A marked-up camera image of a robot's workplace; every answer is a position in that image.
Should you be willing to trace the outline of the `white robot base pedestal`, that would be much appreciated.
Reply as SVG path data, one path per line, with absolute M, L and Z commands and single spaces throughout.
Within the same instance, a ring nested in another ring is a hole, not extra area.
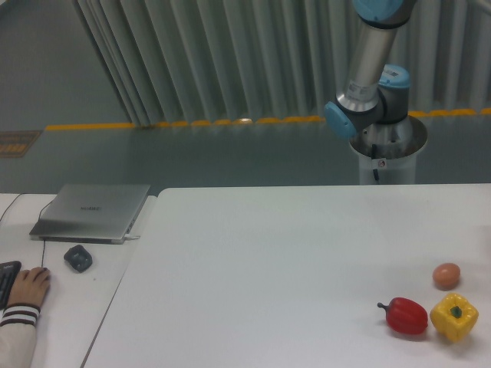
M 359 183 L 414 184 L 417 156 L 427 139 L 427 128 L 411 116 L 397 123 L 370 125 L 349 140 L 358 157 Z

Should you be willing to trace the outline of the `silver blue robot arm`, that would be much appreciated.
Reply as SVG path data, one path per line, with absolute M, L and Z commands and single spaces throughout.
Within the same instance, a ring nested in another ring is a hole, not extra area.
M 339 137 L 350 139 L 381 120 L 384 108 L 379 92 L 397 30 L 405 25 L 415 1 L 353 1 L 361 19 L 360 37 L 344 86 L 336 100 L 325 105 L 325 118 Z

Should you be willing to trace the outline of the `person's right hand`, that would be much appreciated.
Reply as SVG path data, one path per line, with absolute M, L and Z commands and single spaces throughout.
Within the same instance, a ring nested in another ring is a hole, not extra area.
M 8 298 L 8 307 L 28 305 L 41 308 L 51 286 L 51 279 L 50 281 L 41 281 L 41 274 L 44 269 L 37 267 L 18 273 Z

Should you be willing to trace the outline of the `striped cuff white sleeve forearm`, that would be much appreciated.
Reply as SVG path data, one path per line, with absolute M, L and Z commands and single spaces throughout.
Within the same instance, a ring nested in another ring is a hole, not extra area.
M 30 367 L 37 343 L 40 307 L 13 304 L 1 319 L 1 367 Z

